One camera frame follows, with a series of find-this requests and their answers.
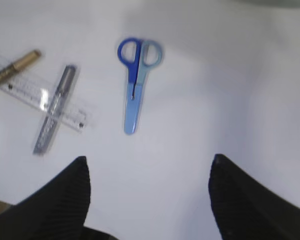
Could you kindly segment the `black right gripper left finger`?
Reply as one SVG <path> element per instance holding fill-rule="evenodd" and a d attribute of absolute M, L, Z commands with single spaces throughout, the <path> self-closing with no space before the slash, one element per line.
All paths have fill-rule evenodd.
<path fill-rule="evenodd" d="M 0 240 L 78 240 L 91 202 L 85 156 L 0 214 Z"/>

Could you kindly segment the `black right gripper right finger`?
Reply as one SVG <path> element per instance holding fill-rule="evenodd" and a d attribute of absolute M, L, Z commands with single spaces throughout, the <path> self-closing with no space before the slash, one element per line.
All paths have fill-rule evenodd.
<path fill-rule="evenodd" d="M 300 240 L 300 208 L 223 154 L 211 164 L 210 206 L 224 240 Z"/>

